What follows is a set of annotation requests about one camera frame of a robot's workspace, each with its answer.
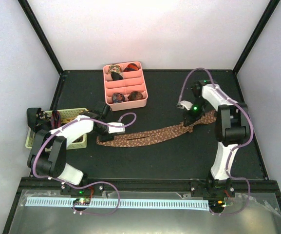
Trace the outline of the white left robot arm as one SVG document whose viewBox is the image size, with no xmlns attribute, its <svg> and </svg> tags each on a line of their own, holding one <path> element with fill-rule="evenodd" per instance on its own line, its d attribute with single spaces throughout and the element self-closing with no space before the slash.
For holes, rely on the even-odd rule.
<svg viewBox="0 0 281 234">
<path fill-rule="evenodd" d="M 77 194 L 85 194 L 89 183 L 83 179 L 81 170 L 67 163 L 67 148 L 79 137 L 91 132 L 108 136 L 110 126 L 103 121 L 110 110 L 109 105 L 99 102 L 95 110 L 82 111 L 61 127 L 38 131 L 27 161 L 33 175 L 68 182 Z"/>
</svg>

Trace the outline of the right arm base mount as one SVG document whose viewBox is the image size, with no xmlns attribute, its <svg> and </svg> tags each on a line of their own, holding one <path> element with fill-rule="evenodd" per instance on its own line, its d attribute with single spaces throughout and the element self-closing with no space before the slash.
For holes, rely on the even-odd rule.
<svg viewBox="0 0 281 234">
<path fill-rule="evenodd" d="M 227 207 L 227 203 L 235 197 L 231 187 L 231 180 L 197 179 L 190 181 L 192 197 L 201 197 L 208 201 L 209 208 L 217 214 L 221 214 Z"/>
</svg>

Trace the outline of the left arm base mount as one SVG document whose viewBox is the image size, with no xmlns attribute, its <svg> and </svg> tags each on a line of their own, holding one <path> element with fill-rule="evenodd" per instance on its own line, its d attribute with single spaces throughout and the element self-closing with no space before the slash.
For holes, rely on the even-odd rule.
<svg viewBox="0 0 281 234">
<path fill-rule="evenodd" d="M 72 207 L 80 213 L 87 211 L 88 207 L 92 204 L 94 196 L 100 198 L 104 189 L 103 184 L 93 185 L 83 189 L 75 189 L 69 185 L 62 185 L 60 195 L 74 198 Z"/>
</svg>

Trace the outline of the brown floral necktie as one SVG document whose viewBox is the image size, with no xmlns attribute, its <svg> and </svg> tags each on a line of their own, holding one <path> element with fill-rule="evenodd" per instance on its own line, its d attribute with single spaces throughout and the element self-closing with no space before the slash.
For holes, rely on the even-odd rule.
<svg viewBox="0 0 281 234">
<path fill-rule="evenodd" d="M 181 122 L 178 125 L 172 125 L 157 130 L 114 136 L 113 140 L 107 142 L 101 142 L 101 140 L 97 138 L 96 143 L 99 146 L 118 148 L 150 146 L 174 139 L 186 133 L 191 133 L 196 125 L 208 125 L 215 121 L 216 111 L 212 110 L 205 113 L 199 120 L 187 127 Z"/>
</svg>

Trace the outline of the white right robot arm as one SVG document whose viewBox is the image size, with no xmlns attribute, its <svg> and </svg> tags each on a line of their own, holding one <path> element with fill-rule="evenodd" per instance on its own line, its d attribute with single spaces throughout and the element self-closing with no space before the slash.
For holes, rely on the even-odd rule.
<svg viewBox="0 0 281 234">
<path fill-rule="evenodd" d="M 220 86 L 209 80 L 196 81 L 191 87 L 194 102 L 180 101 L 184 109 L 184 126 L 190 126 L 205 116 L 205 106 L 210 104 L 216 111 L 215 137 L 218 148 L 210 173 L 213 180 L 207 182 L 206 192 L 218 196 L 224 186 L 221 181 L 230 178 L 231 166 L 240 145 L 252 136 L 252 123 L 247 105 L 230 98 Z"/>
</svg>

